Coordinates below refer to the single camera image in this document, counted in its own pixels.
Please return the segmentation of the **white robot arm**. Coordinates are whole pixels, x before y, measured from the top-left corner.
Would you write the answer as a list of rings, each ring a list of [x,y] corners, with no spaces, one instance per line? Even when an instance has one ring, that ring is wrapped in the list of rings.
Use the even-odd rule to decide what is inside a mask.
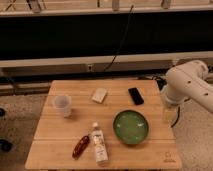
[[[194,100],[213,114],[213,86],[205,81],[208,74],[209,69],[201,60],[174,66],[166,72],[166,84],[160,93],[166,110],[177,109],[176,120],[171,123],[171,126],[178,122],[179,106],[186,98]]]

